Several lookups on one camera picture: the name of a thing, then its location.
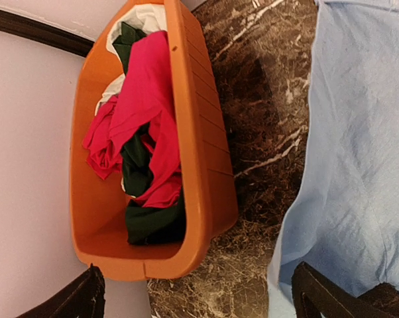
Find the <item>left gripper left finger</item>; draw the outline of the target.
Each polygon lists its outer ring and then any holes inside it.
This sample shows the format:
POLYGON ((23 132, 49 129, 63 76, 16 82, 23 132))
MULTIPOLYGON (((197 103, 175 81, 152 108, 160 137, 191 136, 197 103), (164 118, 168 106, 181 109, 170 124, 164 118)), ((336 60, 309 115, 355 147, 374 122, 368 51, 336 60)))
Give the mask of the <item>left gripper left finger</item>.
POLYGON ((93 264, 44 303, 18 318, 84 317, 102 318, 105 313, 105 280, 93 264))

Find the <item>light blue shirt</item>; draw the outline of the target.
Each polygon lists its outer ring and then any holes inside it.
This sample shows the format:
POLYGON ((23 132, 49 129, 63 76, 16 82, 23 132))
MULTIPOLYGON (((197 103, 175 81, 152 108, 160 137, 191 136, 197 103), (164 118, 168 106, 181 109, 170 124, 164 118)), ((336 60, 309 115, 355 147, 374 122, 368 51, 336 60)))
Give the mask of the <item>light blue shirt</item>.
POLYGON ((399 1, 318 1, 300 190, 267 281, 270 317, 294 317, 301 262, 353 296, 399 291, 399 1))

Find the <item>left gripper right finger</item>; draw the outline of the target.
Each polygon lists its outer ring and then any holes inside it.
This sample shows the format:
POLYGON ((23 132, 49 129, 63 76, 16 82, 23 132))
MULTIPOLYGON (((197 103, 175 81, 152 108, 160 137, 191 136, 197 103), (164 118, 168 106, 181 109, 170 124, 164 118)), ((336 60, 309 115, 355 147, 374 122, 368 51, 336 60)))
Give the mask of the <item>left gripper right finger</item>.
POLYGON ((399 292, 383 283, 353 297, 308 263, 292 276, 292 299, 297 317, 399 317, 399 292))

